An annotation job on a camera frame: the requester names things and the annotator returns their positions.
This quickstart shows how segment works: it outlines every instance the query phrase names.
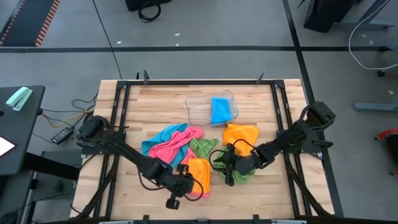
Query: wooden tabletop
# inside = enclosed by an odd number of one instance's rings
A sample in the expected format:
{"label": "wooden tabletop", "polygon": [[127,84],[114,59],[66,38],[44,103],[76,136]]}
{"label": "wooden tabletop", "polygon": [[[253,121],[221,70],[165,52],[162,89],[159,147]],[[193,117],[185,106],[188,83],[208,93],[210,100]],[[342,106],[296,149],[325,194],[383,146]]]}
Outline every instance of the wooden tabletop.
{"label": "wooden tabletop", "polygon": [[[101,82],[95,115],[110,119],[116,82],[116,80]],[[306,106],[303,88],[300,80],[285,80],[285,85],[292,119],[295,121]],[[233,123],[256,125],[260,128],[261,132],[256,145],[275,139],[277,121],[269,85],[134,85],[130,90],[127,107],[126,126],[129,128],[126,129],[126,142],[134,149],[141,151],[142,141],[154,137],[168,125],[188,122],[185,109],[186,97],[219,93],[223,90],[233,92],[238,106],[239,116]],[[120,100],[123,96],[124,90],[122,90]],[[284,114],[279,91],[278,98],[281,112]],[[119,123],[120,107],[116,124]],[[283,120],[284,128],[287,129],[285,116]],[[215,149],[222,149],[223,130],[224,127],[206,129],[203,138],[218,138],[220,143]],[[308,189],[325,210],[333,213],[321,160],[309,154],[302,154],[301,159]],[[73,201],[75,209],[81,211],[95,193],[102,160],[103,156],[95,156],[80,172]],[[146,185],[153,186],[150,182],[144,181]],[[302,198],[298,187],[296,191],[300,213],[303,214]],[[169,210],[165,208],[165,202],[169,197],[168,190],[151,192],[142,188],[135,165],[123,157],[120,158],[112,220],[142,220],[143,215],[149,215],[150,219],[154,220],[252,219],[253,214],[258,214],[260,218],[294,217],[287,174],[281,155],[278,155],[270,166],[263,170],[256,170],[256,174],[248,184],[235,184],[234,187],[229,187],[218,173],[213,171],[209,198],[202,198],[197,202],[189,202],[181,198],[180,208]],[[107,198],[108,191],[104,193],[100,215],[104,214]]]}

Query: orange cloth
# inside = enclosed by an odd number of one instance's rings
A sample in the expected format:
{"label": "orange cloth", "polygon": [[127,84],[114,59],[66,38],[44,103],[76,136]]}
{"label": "orange cloth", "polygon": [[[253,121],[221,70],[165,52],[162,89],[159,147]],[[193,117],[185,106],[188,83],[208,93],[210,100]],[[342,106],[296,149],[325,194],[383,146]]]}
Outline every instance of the orange cloth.
{"label": "orange cloth", "polygon": [[[254,146],[259,133],[260,129],[256,126],[228,124],[228,127],[223,133],[223,144],[226,146],[227,143],[234,144],[236,140],[244,139]],[[238,141],[235,144],[235,149],[236,154],[240,156],[248,156],[253,148],[244,141]]]}
{"label": "orange cloth", "polygon": [[[189,173],[192,174],[195,180],[203,186],[203,197],[210,196],[210,172],[211,167],[207,159],[188,159]],[[192,192],[190,193],[196,197],[201,194],[201,187],[198,183],[194,182]]]}

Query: mint green stapler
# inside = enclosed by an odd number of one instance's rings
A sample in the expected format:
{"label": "mint green stapler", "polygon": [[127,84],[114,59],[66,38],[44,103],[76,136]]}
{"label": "mint green stapler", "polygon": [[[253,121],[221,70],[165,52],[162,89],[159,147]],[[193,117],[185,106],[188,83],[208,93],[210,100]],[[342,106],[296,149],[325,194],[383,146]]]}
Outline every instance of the mint green stapler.
{"label": "mint green stapler", "polygon": [[7,100],[6,104],[7,106],[13,106],[12,110],[20,111],[31,94],[31,89],[27,87],[21,87]]}

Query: cloth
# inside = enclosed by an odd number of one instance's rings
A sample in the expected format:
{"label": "cloth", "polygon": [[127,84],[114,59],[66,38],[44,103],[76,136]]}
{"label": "cloth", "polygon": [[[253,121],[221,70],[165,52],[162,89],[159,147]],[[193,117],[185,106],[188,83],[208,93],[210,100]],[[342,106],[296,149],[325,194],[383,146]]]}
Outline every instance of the cloth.
{"label": "cloth", "polygon": [[[189,159],[188,160],[189,173],[197,180],[203,187],[203,197],[210,196],[210,172],[211,166],[207,159]],[[198,183],[194,182],[191,195],[199,197],[201,194],[201,187]]]}
{"label": "cloth", "polygon": [[227,98],[213,97],[211,99],[211,123],[217,124],[232,119]]}
{"label": "cloth", "polygon": [[192,139],[189,142],[189,148],[192,149],[199,158],[208,159],[211,150],[213,150],[218,143],[218,139]]}
{"label": "cloth", "polygon": [[193,138],[203,136],[203,130],[193,127],[184,132],[176,131],[169,141],[155,145],[149,149],[148,156],[162,159],[164,162],[176,167],[185,158],[188,151],[188,143]]}
{"label": "cloth", "polygon": [[157,133],[152,139],[148,139],[141,143],[142,154],[148,156],[149,149],[162,142],[167,142],[176,131],[183,132],[188,127],[188,124],[170,125],[163,131]]}
{"label": "cloth", "polygon": [[185,158],[181,161],[181,164],[187,164],[189,159],[196,159],[197,155],[192,151],[192,149],[188,148],[187,154]]}
{"label": "cloth", "polygon": [[[260,129],[256,126],[228,124],[228,127],[223,133],[223,144],[226,146],[227,143],[234,144],[236,140],[244,139],[248,143],[254,145],[259,133]],[[240,156],[250,155],[252,149],[253,148],[244,141],[238,141],[235,144],[235,154]]]}
{"label": "cloth", "polygon": [[[222,155],[223,155],[223,152],[220,152],[217,155],[216,159],[220,158]],[[219,169],[225,168],[225,165],[222,162],[214,162],[213,166],[215,168],[219,168]],[[253,169],[252,171],[250,171],[250,173],[248,173],[246,175],[241,175],[237,170],[234,170],[234,171],[232,171],[232,175],[237,183],[247,184],[249,181],[249,178],[251,176],[253,176],[255,172],[256,172],[256,170]],[[222,179],[225,179],[225,175],[223,173],[219,172],[219,175]]]}

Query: concrete floor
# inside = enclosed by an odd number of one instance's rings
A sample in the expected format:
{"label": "concrete floor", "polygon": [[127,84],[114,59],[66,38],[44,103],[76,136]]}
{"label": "concrete floor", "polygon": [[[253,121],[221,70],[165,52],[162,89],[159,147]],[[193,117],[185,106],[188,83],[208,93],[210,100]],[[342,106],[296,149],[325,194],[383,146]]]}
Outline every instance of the concrete floor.
{"label": "concrete floor", "polygon": [[[301,46],[347,46],[351,30],[332,27],[328,34],[304,29],[307,2],[289,0]],[[346,19],[359,19],[374,0],[355,6]],[[5,24],[16,0],[0,1],[0,26]],[[293,46],[284,6],[280,0],[174,0],[162,8],[158,21],[144,24],[118,0],[96,0],[100,16],[114,47],[173,47],[266,45]],[[398,25],[392,1],[377,19]],[[397,44],[398,28],[360,30],[354,46]],[[42,48],[109,47],[92,0],[61,0]],[[364,64],[386,66],[398,62],[394,52],[355,52]],[[324,101],[337,115],[327,129],[331,163],[346,217],[398,220],[398,178],[389,171],[398,167],[375,134],[396,128],[394,113],[356,112],[355,101],[397,101],[397,74],[384,78],[361,68],[348,52],[304,52],[316,100]],[[157,78],[302,78],[294,51],[118,52],[123,78],[135,78],[146,69]],[[69,110],[74,98],[91,99],[103,79],[118,79],[112,53],[0,54],[0,86],[45,85],[43,108]],[[57,119],[70,114],[48,113]],[[51,138],[42,118],[34,133]],[[74,149],[73,140],[55,146],[32,137],[29,151]],[[67,200],[38,204],[34,220],[49,222],[68,218]]]}

